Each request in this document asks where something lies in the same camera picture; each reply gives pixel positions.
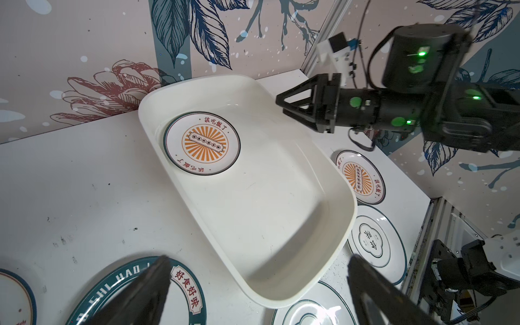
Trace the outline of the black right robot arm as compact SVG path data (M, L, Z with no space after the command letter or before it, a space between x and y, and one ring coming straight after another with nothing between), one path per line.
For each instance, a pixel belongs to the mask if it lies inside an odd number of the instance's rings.
M435 148L475 152L519 150L519 91L458 80L471 35L456 24L395 27L382 86L345 89L340 74L318 74L280 93L285 115L318 133L394 131L407 138L420 128L425 156Z

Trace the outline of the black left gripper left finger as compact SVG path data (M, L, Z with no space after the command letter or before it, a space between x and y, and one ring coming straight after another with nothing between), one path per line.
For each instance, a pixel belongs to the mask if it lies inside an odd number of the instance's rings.
M169 258L161 255L84 324L159 324L170 286Z

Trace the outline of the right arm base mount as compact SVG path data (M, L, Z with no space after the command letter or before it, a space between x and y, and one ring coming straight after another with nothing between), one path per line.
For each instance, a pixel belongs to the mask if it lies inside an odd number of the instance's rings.
M464 278L463 259L457 257L441 240L434 240L421 280L418 303L428 305L428 314L451 321L452 306L460 297Z

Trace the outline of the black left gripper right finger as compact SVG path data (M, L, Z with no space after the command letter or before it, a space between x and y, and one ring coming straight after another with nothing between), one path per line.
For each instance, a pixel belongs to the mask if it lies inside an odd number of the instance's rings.
M347 281L359 324L436 323L359 255L349 260Z

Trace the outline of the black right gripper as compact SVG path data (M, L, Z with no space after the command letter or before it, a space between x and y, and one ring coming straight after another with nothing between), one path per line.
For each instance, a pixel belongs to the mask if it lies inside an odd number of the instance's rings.
M389 89L346 89L341 86L341 74L326 74L324 103L334 114L334 124L351 127L358 131L377 129L396 132L411 132L419 124L423 109L423 96L394 92ZM275 103L283 113L307 128L318 131L316 113L321 108L321 75L282 92ZM295 96L310 93L298 100Z

